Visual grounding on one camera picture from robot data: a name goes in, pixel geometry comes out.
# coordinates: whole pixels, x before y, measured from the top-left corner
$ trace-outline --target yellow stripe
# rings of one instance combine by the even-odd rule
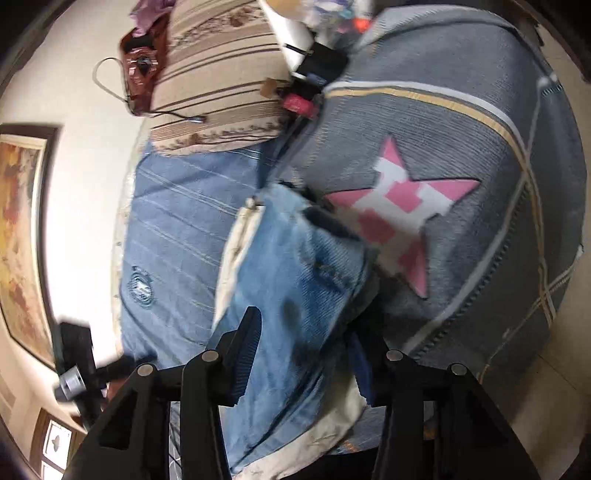
[[[386,95],[392,95],[395,97],[401,98],[408,98],[411,100],[417,100],[423,103],[429,103],[431,105],[441,106],[443,108],[447,108],[448,110],[452,110],[457,113],[461,113],[463,115],[469,116],[470,118],[480,122],[481,124],[486,125],[490,129],[494,130],[498,135],[500,135],[507,144],[511,147],[511,150],[515,154],[517,161],[519,162],[519,166],[521,170],[525,173],[525,184],[531,196],[531,211],[532,216],[534,219],[534,227],[535,227],[535,236],[537,241],[538,247],[538,260],[540,262],[540,266],[538,268],[540,274],[540,284],[539,284],[539,291],[540,297],[544,299],[542,302],[542,308],[544,310],[544,314],[550,325],[552,323],[552,315],[548,308],[548,298],[547,298],[547,291],[544,288],[546,285],[546,266],[544,261],[544,235],[541,231],[541,211],[539,210],[539,202],[537,201],[537,189],[535,188],[535,182],[533,179],[533,174],[531,169],[529,168],[524,152],[521,151],[515,138],[513,135],[507,130],[502,124],[497,122],[496,120],[492,119],[488,115],[485,115],[479,110],[472,108],[470,106],[464,105],[463,103],[455,102],[453,100],[449,100],[446,98],[437,97],[434,95],[428,95],[426,93],[420,92],[413,92],[411,90],[402,90],[392,87],[378,87],[378,88],[367,88],[367,89],[335,89],[331,92],[326,93],[327,98],[332,97],[344,97],[344,96],[368,96],[374,95],[376,93],[384,93]]]

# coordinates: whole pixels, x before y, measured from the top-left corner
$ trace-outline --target orange object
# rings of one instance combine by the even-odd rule
[[[371,20],[367,18],[354,18],[353,19],[353,26],[355,30],[359,33],[365,33],[369,26],[371,25]]]

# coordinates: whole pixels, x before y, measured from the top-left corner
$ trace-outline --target picture frame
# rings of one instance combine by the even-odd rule
[[[0,313],[10,337],[55,370],[45,262],[46,180],[59,127],[0,125]]]

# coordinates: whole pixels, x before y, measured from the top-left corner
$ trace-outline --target pink star patch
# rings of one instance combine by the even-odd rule
[[[345,225],[379,248],[382,268],[401,274],[417,295],[426,298],[425,222],[445,215],[480,182],[412,180],[391,137],[384,141],[375,170],[380,177],[373,189],[334,192],[327,198]]]

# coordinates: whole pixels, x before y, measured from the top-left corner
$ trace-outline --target beige pillow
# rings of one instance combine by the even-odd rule
[[[256,0],[178,0],[168,44],[152,110],[206,115],[207,122],[167,114],[149,119],[160,153],[232,150],[279,134],[280,104],[259,91],[266,78],[290,74]]]

